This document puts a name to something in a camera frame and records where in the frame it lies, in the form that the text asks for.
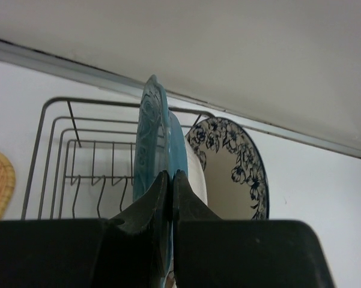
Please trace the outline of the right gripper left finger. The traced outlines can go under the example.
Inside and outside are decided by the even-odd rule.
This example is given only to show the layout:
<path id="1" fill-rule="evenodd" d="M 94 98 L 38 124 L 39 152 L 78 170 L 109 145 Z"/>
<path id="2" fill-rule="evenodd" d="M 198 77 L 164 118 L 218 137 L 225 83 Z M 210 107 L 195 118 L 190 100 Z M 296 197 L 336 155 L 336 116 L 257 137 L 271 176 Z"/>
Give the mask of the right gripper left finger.
<path id="1" fill-rule="evenodd" d="M 111 219 L 0 221 L 0 287 L 159 287 L 168 184 Z"/>

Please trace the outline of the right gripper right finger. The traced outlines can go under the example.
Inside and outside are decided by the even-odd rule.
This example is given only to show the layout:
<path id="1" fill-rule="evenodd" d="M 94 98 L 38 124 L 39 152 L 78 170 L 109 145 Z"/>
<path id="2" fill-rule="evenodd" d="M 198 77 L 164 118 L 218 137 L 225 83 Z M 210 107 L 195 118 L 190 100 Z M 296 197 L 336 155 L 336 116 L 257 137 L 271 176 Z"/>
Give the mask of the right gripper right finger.
<path id="1" fill-rule="evenodd" d="M 173 187 L 178 287 L 333 287 L 315 232 L 294 220 L 223 220 L 178 171 Z"/>

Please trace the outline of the blue floral white plate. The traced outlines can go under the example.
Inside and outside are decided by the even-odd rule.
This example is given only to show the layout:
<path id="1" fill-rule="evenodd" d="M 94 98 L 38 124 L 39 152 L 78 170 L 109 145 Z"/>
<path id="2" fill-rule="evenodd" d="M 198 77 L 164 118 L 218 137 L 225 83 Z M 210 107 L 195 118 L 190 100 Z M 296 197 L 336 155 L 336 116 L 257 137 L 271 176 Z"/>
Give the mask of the blue floral white plate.
<path id="1" fill-rule="evenodd" d="M 199 158 L 208 207 L 225 220 L 266 220 L 267 174 L 258 148 L 238 123 L 222 117 L 194 125 L 186 140 Z"/>

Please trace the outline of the orange rimmed petal plate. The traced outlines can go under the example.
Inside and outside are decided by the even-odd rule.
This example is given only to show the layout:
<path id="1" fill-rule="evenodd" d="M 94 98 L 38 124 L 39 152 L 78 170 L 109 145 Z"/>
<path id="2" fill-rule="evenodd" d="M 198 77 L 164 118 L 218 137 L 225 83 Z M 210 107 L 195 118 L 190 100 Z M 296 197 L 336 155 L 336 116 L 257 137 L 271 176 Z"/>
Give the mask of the orange rimmed petal plate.
<path id="1" fill-rule="evenodd" d="M 201 162 L 188 141 L 185 141 L 188 166 L 188 180 L 192 191 L 200 200 L 208 205 L 207 186 Z"/>

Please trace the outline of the teal scalloped plate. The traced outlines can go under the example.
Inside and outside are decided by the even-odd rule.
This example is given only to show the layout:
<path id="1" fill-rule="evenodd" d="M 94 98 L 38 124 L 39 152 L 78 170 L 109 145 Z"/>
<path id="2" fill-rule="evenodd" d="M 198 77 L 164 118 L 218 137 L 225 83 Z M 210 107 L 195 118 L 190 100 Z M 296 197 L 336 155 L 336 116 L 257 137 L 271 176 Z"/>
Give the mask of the teal scalloped plate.
<path id="1" fill-rule="evenodd" d="M 134 160 L 133 201 L 141 198 L 157 174 L 167 171 L 170 179 L 181 170 L 188 173 L 183 131 L 169 110 L 164 87 L 155 75 L 144 86 L 139 108 Z"/>

